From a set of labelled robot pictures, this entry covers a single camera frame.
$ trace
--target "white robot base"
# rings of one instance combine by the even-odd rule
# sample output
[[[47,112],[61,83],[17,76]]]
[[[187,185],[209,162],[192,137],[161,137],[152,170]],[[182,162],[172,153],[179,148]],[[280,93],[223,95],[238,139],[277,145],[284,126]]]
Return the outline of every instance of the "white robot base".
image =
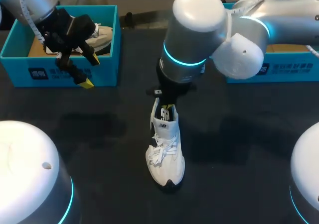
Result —
[[[298,139],[291,158],[290,197],[302,223],[319,222],[319,123]]]
[[[0,223],[79,224],[80,202],[52,140],[40,129],[0,121]]]

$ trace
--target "cardboard box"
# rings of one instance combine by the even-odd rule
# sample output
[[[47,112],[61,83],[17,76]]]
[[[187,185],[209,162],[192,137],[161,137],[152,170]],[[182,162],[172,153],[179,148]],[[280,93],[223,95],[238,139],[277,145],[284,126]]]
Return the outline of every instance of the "cardboard box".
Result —
[[[94,86],[116,86],[121,46],[121,28],[115,5],[58,6],[72,16],[88,14],[95,23],[113,28],[109,55],[98,56],[100,64],[92,66],[85,57],[73,54],[70,59],[81,69]],[[65,72],[55,65],[55,55],[47,55],[34,42],[29,26],[17,20],[0,54],[0,60],[15,87],[79,87]]]
[[[224,3],[227,9],[233,5]],[[264,64],[256,76],[247,80],[226,80],[228,83],[319,81],[319,59],[302,45],[269,45]]]

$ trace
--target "white sneaker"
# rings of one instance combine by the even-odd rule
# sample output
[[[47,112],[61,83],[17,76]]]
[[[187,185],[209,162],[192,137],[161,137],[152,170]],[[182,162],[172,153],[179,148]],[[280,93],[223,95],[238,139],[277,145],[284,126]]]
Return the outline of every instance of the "white sneaker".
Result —
[[[89,39],[86,40],[86,43],[94,48],[97,55],[99,55],[99,51],[111,45],[112,42],[112,28],[100,25],[101,24],[99,23],[95,24],[94,33]]]
[[[98,56],[110,53],[113,31],[111,27],[100,25],[100,23],[95,24],[94,33],[89,39],[86,40],[86,43],[94,48],[95,54]],[[80,47],[73,51],[82,54],[82,49]],[[57,52],[52,52],[48,47],[46,48],[46,53],[57,54]]]
[[[180,147],[178,113],[175,105],[167,109],[155,99],[151,114],[152,143],[146,151],[146,162],[154,180],[161,186],[173,188],[181,182],[185,160]]]

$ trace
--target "sneaker tongue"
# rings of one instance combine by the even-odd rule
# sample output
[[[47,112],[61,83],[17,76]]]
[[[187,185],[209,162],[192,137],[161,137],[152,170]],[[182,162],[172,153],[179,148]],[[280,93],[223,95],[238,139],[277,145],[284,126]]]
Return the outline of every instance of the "sneaker tongue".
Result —
[[[172,139],[177,132],[178,123],[176,121],[164,121],[157,118],[153,120],[155,133],[160,138]]]

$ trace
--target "white shoelace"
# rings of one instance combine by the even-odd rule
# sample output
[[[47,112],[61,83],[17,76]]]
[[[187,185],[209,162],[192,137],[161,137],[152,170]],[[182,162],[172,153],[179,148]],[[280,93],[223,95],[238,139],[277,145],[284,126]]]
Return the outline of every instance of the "white shoelace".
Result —
[[[163,161],[166,155],[176,154],[176,135],[172,139],[164,139],[155,134],[153,138],[156,141],[157,147],[149,154],[149,161],[151,161],[151,164],[159,164]]]
[[[99,36],[99,25],[101,25],[101,24],[100,24],[100,23],[95,23],[95,30],[94,30],[94,32],[93,32],[91,38],[92,38],[92,37],[96,38],[96,37]]]

